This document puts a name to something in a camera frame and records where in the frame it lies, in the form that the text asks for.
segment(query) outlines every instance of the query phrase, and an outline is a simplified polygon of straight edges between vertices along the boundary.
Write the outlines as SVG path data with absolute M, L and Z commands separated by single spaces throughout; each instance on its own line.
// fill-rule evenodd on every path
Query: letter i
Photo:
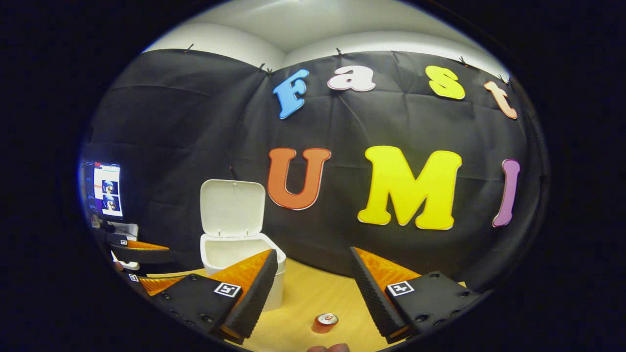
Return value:
M 491 223 L 493 227 L 508 225 L 513 218 L 513 201 L 517 189 L 517 175 L 520 173 L 520 163 L 513 159 L 506 159 L 502 162 L 502 170 L 505 172 L 505 190 L 502 195 L 500 211 Z

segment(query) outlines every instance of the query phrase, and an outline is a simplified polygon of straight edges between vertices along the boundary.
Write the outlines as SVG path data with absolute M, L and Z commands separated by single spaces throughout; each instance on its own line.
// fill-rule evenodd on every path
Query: foam letter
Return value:
M 376 84 L 372 81 L 374 71 L 365 66 L 346 66 L 335 70 L 335 76 L 328 80 L 328 88 L 334 90 L 368 91 Z
M 459 100 L 465 98 L 465 90 L 457 82 L 459 78 L 454 72 L 439 66 L 428 66 L 426 74 L 432 80 L 428 84 L 437 95 Z
M 295 94 L 303 95 L 304 92 L 307 91 L 307 85 L 304 84 L 304 81 L 300 78 L 304 78 L 308 75 L 309 72 L 307 70 L 301 69 L 274 88 L 273 93 L 278 95 L 278 101 L 280 103 L 281 120 L 284 120 L 287 116 L 304 105 L 304 99 L 296 98 Z
M 306 209 L 315 203 L 322 182 L 324 162 L 331 158 L 331 151 L 323 148 L 310 148 L 302 153 L 307 160 L 307 173 L 304 188 L 299 194 L 287 190 L 289 163 L 295 158 L 295 150 L 275 148 L 270 151 L 270 174 L 267 179 L 267 193 L 277 205 L 293 210 Z
M 415 220 L 420 229 L 448 230 L 452 228 L 452 201 L 456 171 L 461 157 L 453 152 L 438 150 L 426 161 L 417 179 L 402 151 L 396 147 L 376 146 L 365 151 L 372 162 L 372 184 L 367 207 L 357 216 L 361 222 L 386 225 L 391 220 L 387 198 L 391 196 L 398 224 L 404 226 L 426 201 L 424 212 Z
M 508 225 L 513 218 L 513 201 L 517 188 L 517 175 L 520 173 L 520 163 L 513 159 L 506 159 L 502 162 L 502 170 L 505 172 L 505 190 L 502 194 L 500 211 L 491 223 L 493 227 Z
M 498 103 L 500 110 L 502 110 L 502 112 L 505 113 L 506 116 L 512 119 L 517 118 L 517 111 L 509 106 L 508 102 L 505 99 L 505 97 L 508 95 L 506 95 L 506 92 L 504 90 L 500 89 L 492 81 L 485 83 L 484 87 L 487 88 L 488 91 L 491 91 L 491 94 L 493 94 L 493 98 L 495 98 L 496 103 Z

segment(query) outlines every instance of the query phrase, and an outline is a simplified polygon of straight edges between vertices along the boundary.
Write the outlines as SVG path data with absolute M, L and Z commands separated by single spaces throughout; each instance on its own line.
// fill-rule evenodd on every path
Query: black cloth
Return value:
M 375 89 L 331 90 L 334 70 L 374 70 Z M 466 96 L 438 96 L 425 68 L 451 69 Z M 279 119 L 272 90 L 300 69 L 304 106 Z M 504 115 L 483 85 L 494 81 L 517 113 Z M 258 182 L 267 188 L 268 153 L 287 147 L 287 189 L 299 193 L 306 170 L 302 152 L 326 148 L 319 196 L 305 210 L 265 199 L 262 232 L 304 264 L 350 276 L 350 246 L 416 272 L 441 271 L 474 288 L 489 286 L 525 251 L 545 198 L 548 170 L 538 119 L 514 78 L 511 85 L 461 63 L 428 54 L 375 51 L 306 61 L 267 75 L 247 63 L 212 53 L 164 49 L 141 54 L 114 82 L 93 119 L 93 142 L 83 157 L 121 165 L 125 219 L 140 225 L 142 241 L 187 253 L 163 271 L 202 266 L 200 186 L 208 179 Z M 359 222 L 371 185 L 364 152 L 375 145 L 403 151 L 415 176 L 436 150 L 463 159 L 450 230 L 418 229 L 414 217 L 398 225 L 391 201 L 388 225 Z M 521 165 L 513 220 L 494 228 L 504 188 L 501 163 Z M 423 206 L 417 211 L 419 215 Z

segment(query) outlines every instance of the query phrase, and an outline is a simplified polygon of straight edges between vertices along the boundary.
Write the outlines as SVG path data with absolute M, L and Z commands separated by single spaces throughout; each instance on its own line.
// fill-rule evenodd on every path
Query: wooden table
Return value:
M 315 345 L 347 343 L 353 352 L 375 352 L 392 346 L 376 329 L 353 279 L 289 258 L 285 265 L 281 308 L 261 313 L 252 336 L 242 347 L 256 352 L 306 352 Z M 204 269 L 148 276 L 191 273 L 208 276 Z M 329 333 L 316 334 L 310 327 L 322 313 L 337 315 L 339 323 Z

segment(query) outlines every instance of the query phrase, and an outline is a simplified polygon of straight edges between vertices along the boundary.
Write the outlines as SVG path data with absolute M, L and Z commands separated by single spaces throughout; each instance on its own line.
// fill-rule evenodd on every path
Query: red can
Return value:
M 332 328 L 337 325 L 339 322 L 339 318 L 335 314 L 324 313 L 318 315 L 315 320 L 313 320 L 313 325 L 311 326 L 311 330 L 318 334 L 326 334 Z

